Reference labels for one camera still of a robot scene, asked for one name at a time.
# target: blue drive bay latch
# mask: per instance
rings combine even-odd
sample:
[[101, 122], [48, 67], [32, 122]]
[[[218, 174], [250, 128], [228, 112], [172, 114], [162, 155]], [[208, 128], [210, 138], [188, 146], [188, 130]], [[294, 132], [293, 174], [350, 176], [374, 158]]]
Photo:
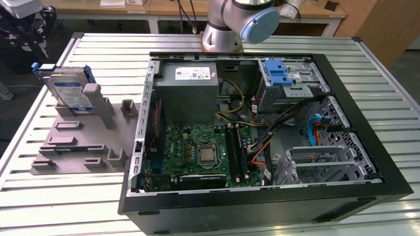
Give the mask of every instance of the blue drive bay latch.
[[280, 60], [265, 61], [265, 72], [270, 78], [270, 85], [290, 86], [293, 84], [288, 76], [288, 68], [282, 65]]

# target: desk leg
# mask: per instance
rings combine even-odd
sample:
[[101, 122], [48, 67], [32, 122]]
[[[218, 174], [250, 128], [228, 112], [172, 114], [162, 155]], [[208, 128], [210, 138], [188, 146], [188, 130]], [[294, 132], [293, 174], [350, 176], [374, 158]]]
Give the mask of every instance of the desk leg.
[[322, 37], [333, 37], [334, 33], [336, 33], [336, 29], [338, 28], [341, 22], [341, 18], [340, 19], [329, 19], [329, 23], [325, 26], [324, 32], [322, 32]]
[[158, 33], [158, 26], [157, 26], [158, 16], [148, 16], [146, 20], [149, 22], [150, 33]]

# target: yellow wire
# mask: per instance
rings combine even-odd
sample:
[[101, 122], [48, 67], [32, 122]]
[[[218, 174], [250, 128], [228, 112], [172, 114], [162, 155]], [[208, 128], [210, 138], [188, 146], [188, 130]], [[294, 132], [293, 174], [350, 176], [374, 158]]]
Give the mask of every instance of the yellow wire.
[[222, 79], [222, 80], [226, 81], [226, 82], [236, 88], [237, 92], [241, 94], [241, 100], [242, 100], [242, 101], [241, 101], [241, 104], [240, 104], [238, 108], [236, 108], [236, 109], [233, 109], [233, 110], [230, 110], [230, 111], [220, 111], [220, 112], [216, 112], [217, 114], [228, 114], [228, 113], [237, 112], [237, 111], [242, 108], [244, 103], [245, 103], [242, 91], [238, 89], [238, 87], [236, 86], [236, 84], [234, 84], [232, 81], [229, 81], [228, 79]]

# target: sticker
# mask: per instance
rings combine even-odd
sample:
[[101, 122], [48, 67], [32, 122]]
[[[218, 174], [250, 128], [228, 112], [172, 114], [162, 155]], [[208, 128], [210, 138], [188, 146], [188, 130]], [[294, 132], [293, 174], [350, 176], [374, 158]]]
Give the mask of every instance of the sticker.
[[270, 160], [272, 160], [272, 161], [280, 161], [280, 158], [281, 158], [281, 155], [280, 155], [280, 154], [276, 154], [276, 155], [270, 158]]
[[252, 104], [250, 109], [252, 109], [252, 113], [256, 113], [257, 112], [257, 105]]
[[133, 14], [145, 14], [145, 11], [126, 11], [126, 13], [133, 13]]
[[209, 80], [210, 68], [209, 67], [178, 67], [174, 70], [176, 80]]
[[84, 112], [92, 110], [92, 104], [82, 94], [80, 83], [58, 82], [53, 83], [53, 85], [60, 98], [73, 111]]
[[264, 170], [264, 175], [270, 180], [270, 173], [269, 173], [268, 169]]
[[289, 78], [290, 78], [290, 79], [300, 79], [298, 73], [297, 73], [297, 72], [289, 73]]

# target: power supply label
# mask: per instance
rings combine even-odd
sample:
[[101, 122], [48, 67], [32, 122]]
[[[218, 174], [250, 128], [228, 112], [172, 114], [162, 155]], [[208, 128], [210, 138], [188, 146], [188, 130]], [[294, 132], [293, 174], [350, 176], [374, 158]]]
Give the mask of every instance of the power supply label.
[[174, 70], [176, 80], [209, 80], [210, 68], [209, 67], [178, 67]]

